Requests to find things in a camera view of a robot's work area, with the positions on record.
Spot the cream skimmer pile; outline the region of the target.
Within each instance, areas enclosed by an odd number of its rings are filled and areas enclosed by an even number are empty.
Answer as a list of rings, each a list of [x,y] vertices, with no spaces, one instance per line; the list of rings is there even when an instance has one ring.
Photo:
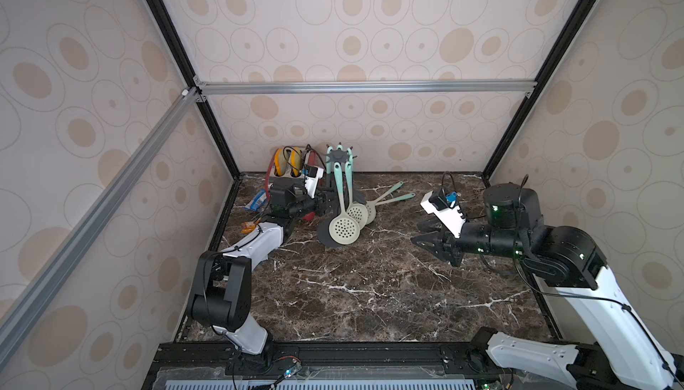
[[[377,197],[377,199],[375,199],[375,202],[378,203],[378,202],[382,201],[383,199],[385,199],[386,197],[388,197],[388,196],[389,196],[390,194],[392,194],[393,192],[396,192],[397,190],[399,190],[403,185],[404,185],[404,182],[403,182],[403,181],[402,181],[402,182],[399,182],[399,183],[396,183],[396,184],[393,185],[389,190],[387,190],[386,192],[384,192],[383,194],[381,194],[381,196]]]
[[[377,215],[377,207],[378,206],[383,206],[386,204],[395,203],[395,202],[399,202],[399,201],[407,201],[408,199],[413,199],[415,196],[416,196],[415,193],[408,193],[408,194],[404,194],[402,196],[395,197],[393,199],[386,199],[385,201],[379,201],[378,199],[376,199],[375,201],[368,201],[365,204],[366,209],[368,211],[367,224],[370,224],[375,220],[376,215]]]

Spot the grey utensil rack stand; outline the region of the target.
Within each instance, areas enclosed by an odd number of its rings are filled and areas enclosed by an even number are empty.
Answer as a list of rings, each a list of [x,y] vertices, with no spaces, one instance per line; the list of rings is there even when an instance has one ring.
[[[354,189],[354,152],[342,144],[326,152],[326,194],[336,201],[327,210],[332,215],[317,228],[320,242],[327,248],[341,248],[355,243],[368,221],[363,209],[365,198]]]

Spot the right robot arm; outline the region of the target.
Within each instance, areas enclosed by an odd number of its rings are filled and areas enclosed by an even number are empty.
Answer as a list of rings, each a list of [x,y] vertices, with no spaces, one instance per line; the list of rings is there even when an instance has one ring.
[[[574,389],[673,389],[683,357],[668,352],[621,290],[600,247],[573,226],[549,226],[537,193],[501,183],[484,190],[486,223],[470,222],[457,194],[428,192],[429,218],[413,245],[454,267],[466,254],[512,259],[523,280],[539,278],[547,296],[566,299],[595,338],[592,345],[542,343],[482,328],[471,342],[477,361],[523,370]]]

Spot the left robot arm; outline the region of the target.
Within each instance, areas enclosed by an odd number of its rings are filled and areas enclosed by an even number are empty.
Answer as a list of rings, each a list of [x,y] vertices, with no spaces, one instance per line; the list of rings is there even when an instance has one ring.
[[[252,271],[290,238],[297,220],[322,217],[340,203],[331,188],[299,194],[301,183],[275,183],[256,229],[222,251],[206,251],[198,260],[186,315],[228,338],[244,354],[260,355],[271,338],[250,313]]]

